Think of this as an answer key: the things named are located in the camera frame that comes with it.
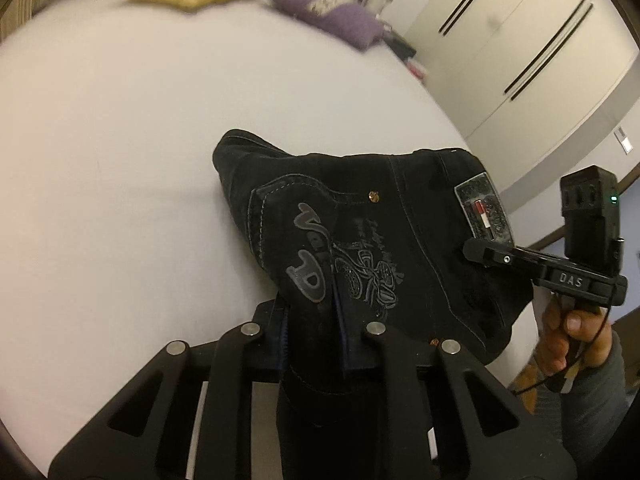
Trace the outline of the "grey sleeve forearm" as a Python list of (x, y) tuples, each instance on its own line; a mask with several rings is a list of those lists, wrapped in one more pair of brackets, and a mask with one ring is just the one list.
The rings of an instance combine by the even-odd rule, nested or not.
[(534, 417), (582, 468), (604, 450), (627, 411), (623, 352), (613, 332), (605, 362), (580, 372), (567, 394), (540, 390)]

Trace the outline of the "right hand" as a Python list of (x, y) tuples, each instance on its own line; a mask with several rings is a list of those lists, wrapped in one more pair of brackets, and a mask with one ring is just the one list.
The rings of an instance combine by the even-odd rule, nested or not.
[(570, 362), (573, 342), (585, 344), (582, 368), (597, 368), (605, 363), (613, 347), (612, 324), (605, 308), (596, 313), (573, 310), (564, 313), (553, 297), (542, 315), (542, 329), (536, 350), (536, 362), (544, 376), (559, 373)]

